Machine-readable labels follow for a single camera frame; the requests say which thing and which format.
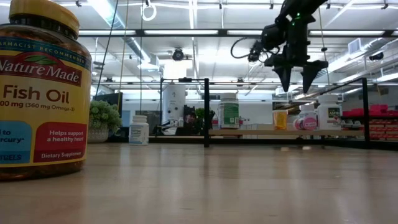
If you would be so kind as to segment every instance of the ceiling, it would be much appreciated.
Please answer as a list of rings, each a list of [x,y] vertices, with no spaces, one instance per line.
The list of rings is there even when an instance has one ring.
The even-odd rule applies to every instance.
[[[82,7],[75,5],[75,0],[59,1],[53,0],[67,7],[73,12],[80,21],[81,29],[110,29],[110,26],[100,16],[89,3],[89,1],[80,1]],[[127,6],[126,0],[120,0],[118,5],[118,16],[125,21],[127,16],[128,29],[262,29],[264,26],[273,24],[274,19],[279,14],[280,6],[283,0],[197,0],[197,10],[192,10],[193,17],[190,21],[190,1],[195,0],[152,0],[156,5],[157,15],[151,21],[143,21],[141,18],[142,1],[130,0],[130,6]],[[346,4],[352,3],[352,6],[345,8]],[[0,1],[0,22],[8,22],[10,1]],[[273,2],[274,8],[269,9],[270,2]],[[367,29],[384,30],[398,28],[398,0],[387,0],[389,7],[380,9],[384,5],[383,0],[330,0],[331,8],[326,5],[320,8],[320,11],[314,13],[316,22],[309,25],[310,29]],[[223,9],[219,9],[219,3],[222,3]],[[146,9],[146,15],[150,16],[150,9]],[[182,48],[187,55],[193,55],[193,46],[195,46],[198,78],[210,78],[218,82],[236,81],[237,78],[244,78],[246,82],[277,82],[277,75],[271,68],[262,67],[259,64],[250,65],[246,58],[235,59],[230,55],[232,44],[239,38],[237,37],[196,37],[193,41],[191,37],[137,37],[135,40],[142,49],[149,54],[157,55],[161,65],[171,61],[170,52],[175,48]],[[332,60],[343,56],[348,49],[348,44],[355,38],[311,38],[311,44],[308,46],[308,54],[311,60]],[[81,37],[78,41],[83,44],[96,61],[102,62],[108,38],[98,38],[96,48],[96,38]],[[248,54],[253,40],[245,40],[239,43],[234,53],[235,55]],[[328,48],[326,54],[321,52],[325,45]],[[395,60],[395,45],[391,44],[384,49],[386,57]],[[316,82],[338,82],[344,77],[348,77],[365,70],[365,60],[363,57],[356,58],[354,62],[347,66],[342,66],[329,74],[329,78],[320,77]],[[159,72],[140,71],[138,69],[139,61],[134,52],[124,45],[120,37],[112,37],[109,42],[109,50],[106,55],[103,78],[112,78],[119,81],[122,72],[124,82],[139,82],[139,76],[145,82],[160,80]],[[192,61],[187,60],[187,76],[194,77],[195,72],[192,69]],[[377,67],[383,61],[370,62],[366,68]],[[302,80],[299,73],[292,75],[292,82]],[[275,86],[259,86],[261,89],[275,89]]]

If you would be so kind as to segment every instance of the black metal pole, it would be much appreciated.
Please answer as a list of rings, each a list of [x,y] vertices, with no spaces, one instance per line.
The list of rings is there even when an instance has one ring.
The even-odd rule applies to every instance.
[[[210,91],[209,91],[209,79],[205,78],[205,125],[203,127],[205,133],[205,147],[209,147],[209,123],[210,123]]]
[[[163,78],[160,78],[160,123],[159,123],[159,125],[162,125],[162,117],[163,117],[162,90],[163,90]]]
[[[364,128],[365,128],[365,143],[366,147],[370,147],[371,133],[369,130],[369,99],[368,99],[368,80],[362,78],[362,90],[363,90],[363,112],[364,112]]]

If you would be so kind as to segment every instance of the nature made logo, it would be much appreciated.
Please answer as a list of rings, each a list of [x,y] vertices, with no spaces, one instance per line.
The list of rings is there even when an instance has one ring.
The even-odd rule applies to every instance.
[[[81,86],[81,71],[41,52],[0,55],[0,75],[41,78]]]

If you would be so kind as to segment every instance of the wall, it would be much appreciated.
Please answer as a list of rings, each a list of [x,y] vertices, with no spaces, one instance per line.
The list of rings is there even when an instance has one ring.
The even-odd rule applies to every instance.
[[[218,101],[210,102],[210,109],[218,113]],[[187,106],[203,108],[203,101],[188,101]],[[158,101],[143,101],[142,110],[160,110]],[[130,122],[136,111],[140,110],[139,101],[124,101],[123,111],[130,111]],[[272,124],[272,103],[269,102],[239,102],[239,115],[243,118],[250,118],[248,124]]]
[[[361,94],[361,90],[345,97],[343,111],[349,111],[355,108],[363,108],[363,101],[359,100],[358,98],[359,94]],[[382,96],[380,96],[376,91],[370,91],[368,93],[368,98],[369,105],[384,104],[389,105],[389,110],[394,110],[395,106],[398,105],[398,86],[389,87],[389,93]]]

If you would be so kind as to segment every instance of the white cylinder tank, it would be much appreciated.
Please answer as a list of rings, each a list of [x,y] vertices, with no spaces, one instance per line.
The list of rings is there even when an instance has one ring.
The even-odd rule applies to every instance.
[[[171,83],[163,90],[163,119],[167,121],[178,121],[184,115],[185,85]]]

